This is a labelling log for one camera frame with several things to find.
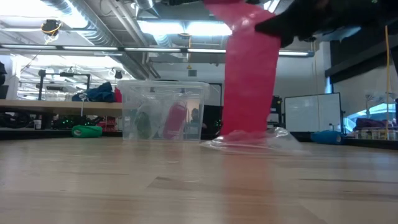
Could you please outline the clear plastic zip bag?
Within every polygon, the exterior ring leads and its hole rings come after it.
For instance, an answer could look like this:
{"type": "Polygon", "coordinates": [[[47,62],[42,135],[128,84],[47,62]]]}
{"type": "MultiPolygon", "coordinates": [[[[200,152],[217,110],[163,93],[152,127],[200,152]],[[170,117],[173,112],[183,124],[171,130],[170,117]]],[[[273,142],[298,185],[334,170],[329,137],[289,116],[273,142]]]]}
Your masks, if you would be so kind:
{"type": "Polygon", "coordinates": [[[242,130],[223,134],[200,144],[209,149],[248,155],[278,153],[289,156],[310,154],[290,132],[284,128],[270,128],[263,132],[245,132],[242,130]]]}

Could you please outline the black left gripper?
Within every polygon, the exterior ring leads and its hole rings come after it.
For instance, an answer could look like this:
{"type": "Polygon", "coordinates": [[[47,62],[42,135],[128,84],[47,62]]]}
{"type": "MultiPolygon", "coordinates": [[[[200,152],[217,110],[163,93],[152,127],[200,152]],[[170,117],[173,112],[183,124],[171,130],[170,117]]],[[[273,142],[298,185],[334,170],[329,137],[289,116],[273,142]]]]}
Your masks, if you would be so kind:
{"type": "Polygon", "coordinates": [[[190,4],[193,2],[203,2],[203,0],[169,0],[169,6],[178,6],[181,4],[190,4]]]}

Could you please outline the bagged green bandage roll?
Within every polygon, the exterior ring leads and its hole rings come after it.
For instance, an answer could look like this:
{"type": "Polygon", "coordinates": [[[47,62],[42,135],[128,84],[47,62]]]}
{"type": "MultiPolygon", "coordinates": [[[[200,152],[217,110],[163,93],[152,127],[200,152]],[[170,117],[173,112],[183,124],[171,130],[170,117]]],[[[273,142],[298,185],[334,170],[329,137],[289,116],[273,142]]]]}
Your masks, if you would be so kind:
{"type": "Polygon", "coordinates": [[[152,127],[150,124],[150,116],[146,112],[138,112],[134,120],[136,131],[139,139],[150,139],[152,136],[152,127]]]}

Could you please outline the bagged red bandage roll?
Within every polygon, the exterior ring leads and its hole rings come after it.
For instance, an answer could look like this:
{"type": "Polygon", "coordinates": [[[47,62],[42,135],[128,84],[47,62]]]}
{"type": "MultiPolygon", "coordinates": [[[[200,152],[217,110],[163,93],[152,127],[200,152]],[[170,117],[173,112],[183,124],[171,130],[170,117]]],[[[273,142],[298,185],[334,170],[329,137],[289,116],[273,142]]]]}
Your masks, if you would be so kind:
{"type": "Polygon", "coordinates": [[[163,138],[178,140],[182,135],[183,125],[187,117],[187,106],[182,101],[175,102],[169,109],[163,129],[163,138]]]}

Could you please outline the long ceiling light strip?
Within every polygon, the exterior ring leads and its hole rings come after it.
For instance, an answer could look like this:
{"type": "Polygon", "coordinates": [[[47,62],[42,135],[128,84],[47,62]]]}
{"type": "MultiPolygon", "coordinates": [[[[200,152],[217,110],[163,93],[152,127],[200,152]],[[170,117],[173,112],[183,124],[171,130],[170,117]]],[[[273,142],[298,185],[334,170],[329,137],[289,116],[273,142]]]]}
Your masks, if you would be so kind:
{"type": "Polygon", "coordinates": [[[96,47],[96,46],[66,46],[66,45],[27,45],[0,44],[0,49],[18,50],[66,50],[90,52],[144,52],[144,53],[188,53],[188,54],[225,54],[225,49],[196,48],[160,48],[160,47],[96,47]]]}

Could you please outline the blue bandage roll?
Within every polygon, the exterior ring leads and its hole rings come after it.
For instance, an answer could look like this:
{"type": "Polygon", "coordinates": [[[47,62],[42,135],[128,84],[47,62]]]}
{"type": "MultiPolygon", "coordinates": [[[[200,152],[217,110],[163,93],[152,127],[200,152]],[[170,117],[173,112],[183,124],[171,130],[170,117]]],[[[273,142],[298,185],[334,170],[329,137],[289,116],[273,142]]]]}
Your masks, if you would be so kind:
{"type": "Polygon", "coordinates": [[[310,139],[319,144],[342,145],[344,143],[344,136],[338,131],[319,131],[312,133],[310,139]]]}

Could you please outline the red elastic bandage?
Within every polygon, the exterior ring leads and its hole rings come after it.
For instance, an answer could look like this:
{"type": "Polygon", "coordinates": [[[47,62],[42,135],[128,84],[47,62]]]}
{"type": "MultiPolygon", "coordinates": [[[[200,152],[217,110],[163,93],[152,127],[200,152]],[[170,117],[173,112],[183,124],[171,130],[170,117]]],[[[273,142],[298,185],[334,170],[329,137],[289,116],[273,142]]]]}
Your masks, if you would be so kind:
{"type": "Polygon", "coordinates": [[[226,46],[224,106],[219,141],[263,138],[279,58],[280,39],[256,32],[275,15],[244,0],[204,0],[206,8],[232,31],[226,46]]]}

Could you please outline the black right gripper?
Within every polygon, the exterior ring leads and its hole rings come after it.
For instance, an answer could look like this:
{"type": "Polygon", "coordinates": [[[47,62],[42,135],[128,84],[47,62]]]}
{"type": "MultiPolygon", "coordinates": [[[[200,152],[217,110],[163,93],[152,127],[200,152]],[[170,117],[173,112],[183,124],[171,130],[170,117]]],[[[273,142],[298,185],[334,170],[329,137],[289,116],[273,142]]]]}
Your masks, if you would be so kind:
{"type": "Polygon", "coordinates": [[[386,0],[294,0],[287,8],[287,14],[262,21],[254,29],[278,37],[280,46],[287,47],[294,41],[294,36],[312,41],[316,35],[343,32],[349,37],[365,27],[376,25],[385,9],[386,0]]]}

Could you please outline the blue cloth pile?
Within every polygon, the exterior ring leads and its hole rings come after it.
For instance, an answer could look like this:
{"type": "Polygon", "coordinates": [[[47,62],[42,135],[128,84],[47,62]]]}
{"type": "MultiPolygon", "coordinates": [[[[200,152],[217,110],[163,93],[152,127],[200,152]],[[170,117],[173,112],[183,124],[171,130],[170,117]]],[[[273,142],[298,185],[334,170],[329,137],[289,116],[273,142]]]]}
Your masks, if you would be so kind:
{"type": "Polygon", "coordinates": [[[98,88],[91,88],[72,96],[72,101],[91,101],[115,103],[116,97],[110,82],[103,83],[98,88]]]}

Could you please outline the clear plastic storage bin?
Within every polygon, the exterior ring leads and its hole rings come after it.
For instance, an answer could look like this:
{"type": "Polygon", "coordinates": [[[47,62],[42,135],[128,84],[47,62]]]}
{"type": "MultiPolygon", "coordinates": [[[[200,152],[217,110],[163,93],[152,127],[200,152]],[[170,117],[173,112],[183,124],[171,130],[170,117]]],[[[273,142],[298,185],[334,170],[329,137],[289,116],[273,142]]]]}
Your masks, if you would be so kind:
{"type": "Polygon", "coordinates": [[[191,111],[198,108],[203,117],[205,100],[210,95],[210,85],[204,82],[180,82],[170,80],[123,80],[118,82],[122,96],[123,139],[131,141],[196,141],[201,139],[201,126],[190,123],[191,111]],[[163,138],[165,120],[170,107],[177,101],[187,106],[187,117],[178,140],[163,138]],[[152,136],[139,139],[134,120],[138,112],[150,116],[152,136]]]}

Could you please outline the long wooden workbench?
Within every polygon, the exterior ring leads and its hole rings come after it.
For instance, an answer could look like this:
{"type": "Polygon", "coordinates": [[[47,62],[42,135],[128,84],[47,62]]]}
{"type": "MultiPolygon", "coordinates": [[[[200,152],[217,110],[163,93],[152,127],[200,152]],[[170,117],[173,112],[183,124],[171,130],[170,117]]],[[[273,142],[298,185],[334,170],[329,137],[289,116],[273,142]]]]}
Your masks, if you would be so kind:
{"type": "Polygon", "coordinates": [[[122,103],[39,101],[39,100],[0,100],[0,109],[17,109],[38,113],[113,116],[122,115],[122,103]]]}

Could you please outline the row of small bottles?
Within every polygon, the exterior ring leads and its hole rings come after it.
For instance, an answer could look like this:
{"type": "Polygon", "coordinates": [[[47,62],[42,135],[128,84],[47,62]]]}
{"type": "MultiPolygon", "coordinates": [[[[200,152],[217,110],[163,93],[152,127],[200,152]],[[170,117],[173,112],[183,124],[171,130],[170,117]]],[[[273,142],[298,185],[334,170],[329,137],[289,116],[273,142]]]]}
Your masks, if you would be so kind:
{"type": "Polygon", "coordinates": [[[354,132],[356,139],[398,141],[398,131],[389,129],[362,129],[354,132]]]}

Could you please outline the white whiteboard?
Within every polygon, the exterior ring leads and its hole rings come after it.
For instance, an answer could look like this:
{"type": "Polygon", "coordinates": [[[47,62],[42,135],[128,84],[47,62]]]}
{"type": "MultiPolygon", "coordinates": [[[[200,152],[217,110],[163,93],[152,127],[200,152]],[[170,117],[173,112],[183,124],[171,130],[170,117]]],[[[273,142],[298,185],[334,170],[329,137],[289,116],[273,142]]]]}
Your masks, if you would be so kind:
{"type": "Polygon", "coordinates": [[[339,93],[286,97],[284,110],[285,128],[290,132],[342,132],[339,93]]]}

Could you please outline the purple cloth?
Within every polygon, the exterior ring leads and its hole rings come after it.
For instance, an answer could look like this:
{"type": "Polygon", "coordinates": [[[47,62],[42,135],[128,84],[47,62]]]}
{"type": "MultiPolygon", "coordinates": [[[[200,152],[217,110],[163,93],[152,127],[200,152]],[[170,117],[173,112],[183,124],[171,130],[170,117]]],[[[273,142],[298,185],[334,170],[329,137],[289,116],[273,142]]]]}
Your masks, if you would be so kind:
{"type": "Polygon", "coordinates": [[[386,127],[386,120],[374,120],[368,118],[358,118],[355,122],[356,126],[354,130],[357,129],[364,129],[364,128],[385,128],[386,127]]]}

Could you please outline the person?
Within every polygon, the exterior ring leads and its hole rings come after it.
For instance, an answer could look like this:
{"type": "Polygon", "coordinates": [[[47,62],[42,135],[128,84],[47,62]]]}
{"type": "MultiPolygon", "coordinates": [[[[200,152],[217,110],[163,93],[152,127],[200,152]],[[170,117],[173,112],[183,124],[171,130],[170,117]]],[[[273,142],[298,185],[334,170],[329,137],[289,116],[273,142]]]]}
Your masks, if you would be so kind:
{"type": "Polygon", "coordinates": [[[195,126],[201,126],[202,129],[207,128],[207,125],[205,123],[203,123],[203,118],[202,118],[201,112],[198,108],[192,109],[190,123],[195,126]]]}

